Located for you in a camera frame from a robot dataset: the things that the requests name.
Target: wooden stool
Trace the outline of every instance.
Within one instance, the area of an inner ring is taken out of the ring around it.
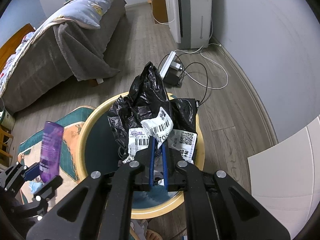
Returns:
[[[5,136],[7,136],[8,138],[13,139],[13,136],[10,133],[7,133],[7,132],[5,132],[4,130],[2,130],[0,128],[0,143],[7,148],[6,151],[9,151],[9,146],[6,143],[4,143],[4,137]],[[12,161],[13,156],[11,154],[9,154],[8,152],[5,152],[4,150],[2,150],[2,146],[0,147],[0,153],[5,155],[5,156],[7,156],[7,157],[9,157],[9,158],[11,158],[11,161]]]

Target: purple bottle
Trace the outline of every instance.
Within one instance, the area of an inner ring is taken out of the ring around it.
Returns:
[[[44,183],[59,175],[62,136],[63,126],[55,122],[45,122],[39,166],[40,177]]]

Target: gray wood floor plank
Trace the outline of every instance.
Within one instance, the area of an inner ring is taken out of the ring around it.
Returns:
[[[176,49],[169,27],[154,24],[149,4],[128,7],[126,17],[120,19],[104,53],[104,60],[111,67],[119,69],[119,74],[105,79],[96,87],[91,87],[87,81],[77,82],[71,77],[49,90],[31,106],[16,113],[11,148],[14,160],[17,159],[19,144],[41,130],[45,121],[57,121],[81,105],[97,107],[114,95],[128,91],[133,79],[141,73],[147,62],[158,66],[164,55]],[[214,173],[224,169],[250,192],[247,157],[271,146],[268,133],[255,101],[231,62],[215,45],[204,49],[204,55],[223,65],[229,75],[228,86],[222,90],[208,90],[207,99],[198,111],[205,143],[204,171]],[[180,59],[184,66],[194,61],[204,64],[208,71],[209,86],[221,87],[225,84],[223,70],[199,54],[182,55]],[[191,65],[188,72],[200,83],[206,83],[201,65]],[[187,76],[181,87],[166,85],[166,89],[177,97],[198,100],[202,99],[205,92],[204,87]],[[149,226],[160,233],[164,240],[180,239],[186,227],[184,205],[152,219]]]

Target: gray blanket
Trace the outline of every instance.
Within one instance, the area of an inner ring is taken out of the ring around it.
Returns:
[[[81,81],[117,74],[103,60],[103,52],[125,14],[124,5],[124,0],[114,0],[97,30],[83,29],[72,21],[50,27],[30,46],[9,79],[2,96],[7,111],[24,109],[72,75]]]

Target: metal bolt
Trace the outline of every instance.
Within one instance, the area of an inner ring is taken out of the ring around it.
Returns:
[[[188,163],[186,161],[178,161],[178,166],[183,168],[183,167],[186,167],[188,165]]]
[[[224,178],[226,175],[227,175],[227,174],[226,174],[225,171],[217,171],[217,176],[218,176],[219,178]]]
[[[101,176],[101,173],[99,172],[99,171],[93,171],[92,173],[91,173],[91,178],[93,178],[93,179],[97,179],[97,178],[99,178]]]
[[[130,165],[130,167],[135,168],[135,167],[139,166],[139,162],[138,161],[132,161],[132,162],[130,162],[129,165]]]

